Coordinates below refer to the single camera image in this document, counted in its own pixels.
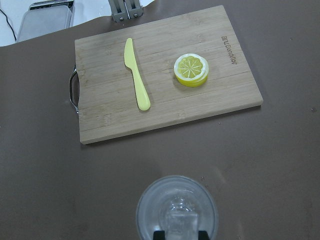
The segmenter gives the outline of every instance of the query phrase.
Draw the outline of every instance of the white floor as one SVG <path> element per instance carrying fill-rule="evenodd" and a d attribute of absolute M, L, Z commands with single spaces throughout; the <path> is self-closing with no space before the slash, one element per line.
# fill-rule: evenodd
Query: white floor
<path fill-rule="evenodd" d="M 24 14 L 29 6 L 44 0 L 0 0 L 0 9 L 8 16 L 9 23 L 17 36 Z M 140 0 L 147 6 L 154 0 Z M 70 26 L 79 25 L 101 16 L 111 16 L 108 0 L 74 0 Z M 13 33 L 7 24 L 6 17 L 0 12 L 0 46 L 14 44 Z"/>

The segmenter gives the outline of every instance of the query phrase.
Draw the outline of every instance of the knife handle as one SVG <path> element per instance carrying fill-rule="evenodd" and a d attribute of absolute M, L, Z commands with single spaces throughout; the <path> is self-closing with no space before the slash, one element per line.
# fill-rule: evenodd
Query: knife handle
<path fill-rule="evenodd" d="M 135 96 L 136 101 L 138 103 L 138 107 L 142 111 L 146 111 L 150 108 L 150 100 L 145 89 L 144 83 L 142 82 L 138 66 L 132 69 L 133 75 L 133 82 L 134 82 L 134 89 L 135 89 Z"/>

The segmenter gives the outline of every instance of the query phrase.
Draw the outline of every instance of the lemon slice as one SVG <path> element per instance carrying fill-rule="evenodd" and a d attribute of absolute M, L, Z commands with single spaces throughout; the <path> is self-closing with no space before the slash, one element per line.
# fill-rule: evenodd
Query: lemon slice
<path fill-rule="evenodd" d="M 200 86 L 207 80 L 209 73 L 206 59 L 194 53 L 180 56 L 173 69 L 178 81 L 187 87 Z"/>

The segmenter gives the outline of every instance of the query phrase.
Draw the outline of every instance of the wood grain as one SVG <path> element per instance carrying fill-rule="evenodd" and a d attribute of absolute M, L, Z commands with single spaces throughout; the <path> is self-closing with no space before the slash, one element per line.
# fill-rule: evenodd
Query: wood grain
<path fill-rule="evenodd" d="M 138 68 L 151 101 L 148 111 L 138 109 L 132 73 L 125 67 L 127 38 L 133 39 Z M 185 53 L 198 54 L 208 61 L 208 80 L 199 87 L 183 86 L 175 77 L 174 63 Z M 263 102 L 223 6 L 76 40 L 75 56 L 83 144 Z"/>

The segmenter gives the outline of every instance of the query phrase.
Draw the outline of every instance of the lemon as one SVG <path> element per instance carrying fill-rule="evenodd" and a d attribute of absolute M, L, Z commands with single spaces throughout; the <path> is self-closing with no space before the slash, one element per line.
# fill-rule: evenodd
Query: lemon
<path fill-rule="evenodd" d="M 187 53 L 175 61 L 173 70 L 182 85 L 197 87 L 207 80 L 209 65 L 202 56 Z"/>

